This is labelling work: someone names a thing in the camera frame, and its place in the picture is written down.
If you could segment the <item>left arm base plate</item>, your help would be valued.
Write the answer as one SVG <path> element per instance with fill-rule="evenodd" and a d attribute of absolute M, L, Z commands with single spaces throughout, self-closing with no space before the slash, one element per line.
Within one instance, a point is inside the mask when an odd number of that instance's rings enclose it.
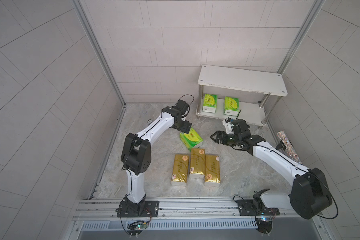
<path fill-rule="evenodd" d="M 157 217 L 159 211 L 159 201 L 144 201 L 143 204 L 135 204 L 126 199 L 122 201 L 116 209 L 118 218 L 143 218 Z"/>

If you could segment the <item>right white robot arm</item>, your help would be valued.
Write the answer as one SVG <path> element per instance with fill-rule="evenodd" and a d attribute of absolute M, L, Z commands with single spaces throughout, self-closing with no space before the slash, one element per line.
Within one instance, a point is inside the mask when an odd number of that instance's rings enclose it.
<path fill-rule="evenodd" d="M 325 174 L 291 160 L 259 135 L 228 134 L 217 131 L 210 137 L 217 144 L 246 151 L 278 172 L 292 187 L 290 193 L 271 193 L 269 189 L 254 194 L 256 209 L 281 208 L 293 210 L 304 219 L 319 216 L 336 201 L 331 194 Z"/>

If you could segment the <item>green tissue pack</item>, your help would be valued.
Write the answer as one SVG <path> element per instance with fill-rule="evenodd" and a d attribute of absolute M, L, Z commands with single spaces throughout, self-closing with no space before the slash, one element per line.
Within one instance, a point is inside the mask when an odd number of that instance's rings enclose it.
<path fill-rule="evenodd" d="M 203 145 L 203 138 L 196 132 L 194 128 L 191 128 L 188 134 L 180 133 L 180 140 L 189 151 L 191 151 L 193 148 L 199 148 Z"/>
<path fill-rule="evenodd" d="M 238 116 L 240 111 L 239 99 L 233 97 L 225 97 L 224 114 L 227 116 Z"/>
<path fill-rule="evenodd" d="M 206 113 L 216 113 L 217 95 L 205 94 L 203 98 L 202 111 Z"/>

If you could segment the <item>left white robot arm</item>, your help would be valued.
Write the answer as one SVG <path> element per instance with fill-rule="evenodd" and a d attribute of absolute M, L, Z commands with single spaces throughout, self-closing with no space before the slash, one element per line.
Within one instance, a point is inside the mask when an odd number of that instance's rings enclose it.
<path fill-rule="evenodd" d="M 152 161 L 152 146 L 168 129 L 188 134 L 192 126 L 192 123 L 186 120 L 189 111 L 190 105 L 184 101 L 175 106 L 165 107 L 148 127 L 136 134 L 129 133 L 126 136 L 121 161 L 122 169 L 129 178 L 127 203 L 139 206 L 145 201 L 144 178 L 145 171 Z"/>

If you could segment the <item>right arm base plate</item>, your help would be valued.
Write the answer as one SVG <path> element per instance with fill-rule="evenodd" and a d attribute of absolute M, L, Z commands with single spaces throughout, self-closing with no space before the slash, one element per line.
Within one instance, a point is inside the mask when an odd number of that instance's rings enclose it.
<path fill-rule="evenodd" d="M 278 208 L 266 208 L 257 209 L 253 200 L 235 200 L 238 206 L 240 216 L 279 216 L 280 211 Z"/>

